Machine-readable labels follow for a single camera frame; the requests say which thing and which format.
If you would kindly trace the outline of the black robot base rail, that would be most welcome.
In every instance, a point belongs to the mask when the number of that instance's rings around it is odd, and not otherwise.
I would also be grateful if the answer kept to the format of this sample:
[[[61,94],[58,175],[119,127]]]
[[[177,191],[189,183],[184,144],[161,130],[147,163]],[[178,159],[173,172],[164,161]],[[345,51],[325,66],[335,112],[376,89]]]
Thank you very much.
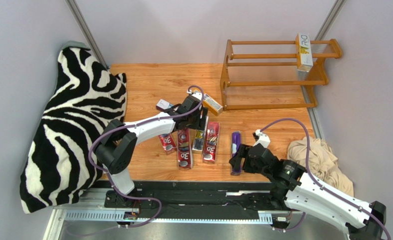
[[[261,224],[285,229],[297,212],[275,203],[272,187],[268,182],[137,181],[125,197],[98,183],[67,209],[64,223]]]

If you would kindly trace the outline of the silver yellow R.O.C.S. toothpaste box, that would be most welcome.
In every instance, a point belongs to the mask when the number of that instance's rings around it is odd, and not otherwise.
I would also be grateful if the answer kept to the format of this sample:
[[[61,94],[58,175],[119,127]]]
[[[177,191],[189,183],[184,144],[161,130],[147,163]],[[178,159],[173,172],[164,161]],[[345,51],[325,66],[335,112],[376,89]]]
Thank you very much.
[[[206,139],[208,122],[209,122],[209,116],[206,116],[204,128],[202,130],[195,131],[195,135],[192,143],[193,152],[201,152],[203,150],[205,139]]]

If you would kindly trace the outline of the orange white R.O.C.S. toothpaste box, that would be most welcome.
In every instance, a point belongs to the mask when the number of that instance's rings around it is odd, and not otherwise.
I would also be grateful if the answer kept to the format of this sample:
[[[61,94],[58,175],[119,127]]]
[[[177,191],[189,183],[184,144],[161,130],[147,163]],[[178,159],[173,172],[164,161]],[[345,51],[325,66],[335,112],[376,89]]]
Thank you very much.
[[[299,32],[295,39],[295,45],[297,70],[309,72],[314,65],[310,36]]]

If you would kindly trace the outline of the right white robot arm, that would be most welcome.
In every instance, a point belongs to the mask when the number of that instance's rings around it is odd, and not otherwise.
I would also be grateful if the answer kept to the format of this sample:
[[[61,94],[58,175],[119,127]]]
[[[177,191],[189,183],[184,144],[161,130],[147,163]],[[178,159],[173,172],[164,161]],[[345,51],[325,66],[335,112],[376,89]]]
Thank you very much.
[[[386,206],[366,202],[328,185],[302,165],[278,159],[260,143],[241,144],[229,160],[233,170],[261,174],[274,185],[269,202],[277,209],[289,208],[323,220],[350,240],[380,240],[386,233]]]

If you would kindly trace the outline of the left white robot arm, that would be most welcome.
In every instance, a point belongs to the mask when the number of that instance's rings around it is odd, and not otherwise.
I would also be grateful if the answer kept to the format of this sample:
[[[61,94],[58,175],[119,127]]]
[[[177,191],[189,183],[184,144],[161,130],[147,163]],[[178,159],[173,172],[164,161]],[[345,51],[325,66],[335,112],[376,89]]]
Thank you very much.
[[[134,122],[112,120],[94,141],[88,154],[95,154],[116,191],[128,195],[135,188],[128,169],[135,147],[160,135],[184,129],[203,129],[208,113],[203,101],[202,93],[191,93],[183,103],[153,117]]]

